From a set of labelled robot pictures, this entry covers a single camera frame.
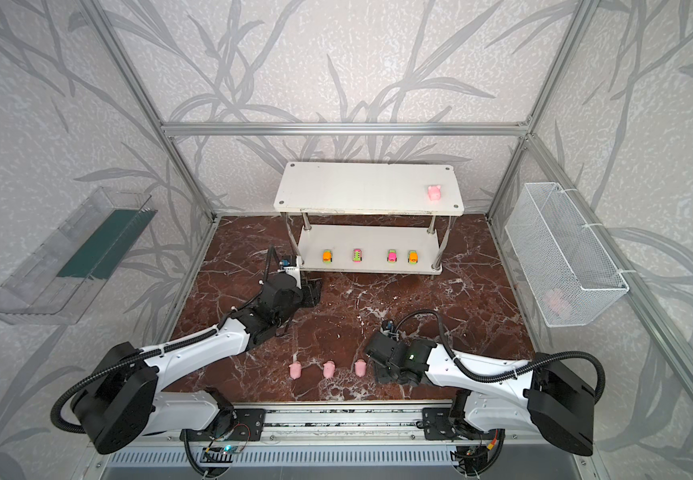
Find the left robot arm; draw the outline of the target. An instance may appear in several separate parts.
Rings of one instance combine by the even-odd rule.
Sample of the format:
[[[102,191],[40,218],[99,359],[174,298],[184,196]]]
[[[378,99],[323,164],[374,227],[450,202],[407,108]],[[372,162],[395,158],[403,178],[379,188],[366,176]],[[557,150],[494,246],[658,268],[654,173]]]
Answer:
[[[102,455],[140,436],[205,430],[230,412],[228,401],[216,391],[170,392],[168,386],[276,337],[298,310],[316,307],[321,297],[322,280],[282,271],[214,326],[143,348],[118,344],[54,404],[50,419],[61,430],[88,436]]]

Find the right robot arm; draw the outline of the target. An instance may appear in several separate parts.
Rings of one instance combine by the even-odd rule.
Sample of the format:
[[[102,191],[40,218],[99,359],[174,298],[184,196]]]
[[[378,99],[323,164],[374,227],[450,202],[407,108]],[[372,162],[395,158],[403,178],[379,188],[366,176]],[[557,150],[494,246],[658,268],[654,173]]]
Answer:
[[[498,430],[530,431],[566,452],[593,454],[600,389],[564,364],[568,358],[582,358],[583,352],[502,360],[458,352],[432,340],[405,343],[377,332],[365,354],[380,382],[455,388],[448,424],[456,436],[475,439]]]

